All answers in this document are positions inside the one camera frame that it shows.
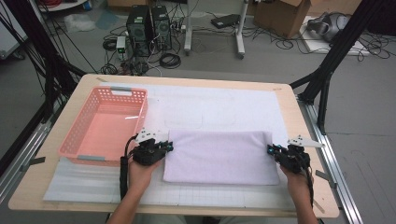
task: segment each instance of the gray floor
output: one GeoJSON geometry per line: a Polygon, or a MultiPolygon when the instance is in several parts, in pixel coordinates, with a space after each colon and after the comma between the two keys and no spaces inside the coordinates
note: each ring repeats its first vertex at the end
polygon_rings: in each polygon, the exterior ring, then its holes
{"type": "MultiPolygon", "coordinates": [[[[71,12],[85,13],[80,9],[65,13],[71,12]]],[[[70,36],[98,69],[104,64],[102,37],[111,29],[123,25],[125,19],[102,9],[94,9],[87,14],[93,21],[98,21],[102,29],[70,36]]],[[[200,22],[205,24],[205,20],[200,19],[200,22]]],[[[91,72],[92,69],[73,46],[63,35],[61,38],[72,63],[91,72]]],[[[247,37],[244,41],[246,56],[240,60],[235,54],[232,36],[194,33],[191,55],[186,57],[181,51],[181,66],[176,70],[160,68],[162,76],[291,83],[313,72],[325,57],[322,54],[302,54],[296,46],[288,50],[280,49],[268,35],[259,35],[254,40],[247,37]]],[[[396,52],[395,43],[387,49],[396,52]]],[[[396,102],[393,99],[396,95],[393,88],[396,83],[395,59],[394,56],[386,60],[370,56],[358,62],[357,57],[348,56],[332,77],[326,131],[364,223],[394,223],[396,219],[396,175],[393,173],[396,156],[392,149],[396,138],[396,102]]],[[[148,76],[159,75],[157,70],[148,71],[148,76]]],[[[3,156],[44,98],[28,60],[0,61],[0,90],[0,156],[3,156]]],[[[94,213],[10,211],[7,208],[8,199],[0,205],[2,223],[103,223],[106,217],[106,214],[94,213]]],[[[189,220],[195,223],[197,218],[191,217],[189,220]]],[[[346,223],[343,215],[324,221],[346,223]]],[[[273,223],[295,222],[287,218],[273,220],[273,223]]]]}

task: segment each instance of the human hand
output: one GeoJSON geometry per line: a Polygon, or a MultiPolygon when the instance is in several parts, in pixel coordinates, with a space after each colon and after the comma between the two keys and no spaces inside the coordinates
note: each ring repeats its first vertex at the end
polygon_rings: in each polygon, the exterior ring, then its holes
{"type": "Polygon", "coordinates": [[[149,186],[149,182],[151,180],[152,172],[161,164],[161,161],[157,161],[156,163],[150,166],[143,166],[137,163],[136,161],[132,161],[129,164],[129,189],[128,192],[131,192],[138,197],[141,197],[145,192],[146,188],[149,186]]]}
{"type": "Polygon", "coordinates": [[[280,166],[282,172],[288,178],[288,191],[295,203],[310,201],[308,180],[303,174],[295,174],[287,168],[280,166]]]}

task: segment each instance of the plastic basket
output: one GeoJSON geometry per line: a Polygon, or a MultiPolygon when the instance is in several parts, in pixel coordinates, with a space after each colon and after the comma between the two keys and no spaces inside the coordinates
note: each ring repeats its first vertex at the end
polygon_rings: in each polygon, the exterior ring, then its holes
{"type": "Polygon", "coordinates": [[[119,166],[128,139],[143,128],[147,110],[146,90],[94,87],[59,154],[74,163],[119,166]]]}

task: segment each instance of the wooden table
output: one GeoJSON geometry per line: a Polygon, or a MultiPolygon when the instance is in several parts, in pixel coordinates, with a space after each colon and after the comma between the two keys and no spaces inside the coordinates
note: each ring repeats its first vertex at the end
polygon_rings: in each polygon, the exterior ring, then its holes
{"type": "MultiPolygon", "coordinates": [[[[114,203],[62,203],[45,202],[43,196],[54,175],[59,161],[58,148],[71,128],[73,120],[85,102],[93,86],[101,82],[137,83],[150,85],[173,85],[208,88],[227,88],[238,90],[274,91],[279,102],[289,138],[298,134],[310,136],[304,122],[300,107],[297,104],[291,87],[287,84],[255,83],[239,81],[220,81],[203,79],[165,78],[165,77],[121,77],[107,75],[86,75],[78,83],[62,114],[54,124],[48,138],[40,148],[36,157],[46,157],[44,163],[32,165],[19,184],[9,201],[9,208],[14,210],[39,211],[94,211],[112,212],[116,208],[114,203]]],[[[323,172],[318,153],[315,148],[305,149],[311,157],[312,170],[323,172]]],[[[339,210],[330,189],[329,183],[319,177],[314,184],[315,204],[314,212],[317,217],[338,217],[339,210]]],[[[295,217],[295,211],[268,210],[249,208],[224,207],[192,207],[169,205],[140,205],[138,213],[180,214],[196,216],[267,216],[267,217],[295,217]]]]}

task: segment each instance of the folded fabric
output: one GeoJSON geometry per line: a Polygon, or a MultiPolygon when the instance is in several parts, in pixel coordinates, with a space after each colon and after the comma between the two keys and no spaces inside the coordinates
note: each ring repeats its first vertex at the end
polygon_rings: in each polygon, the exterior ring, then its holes
{"type": "Polygon", "coordinates": [[[169,131],[174,150],[165,157],[163,180],[178,183],[277,185],[267,154],[268,132],[169,131]]]}

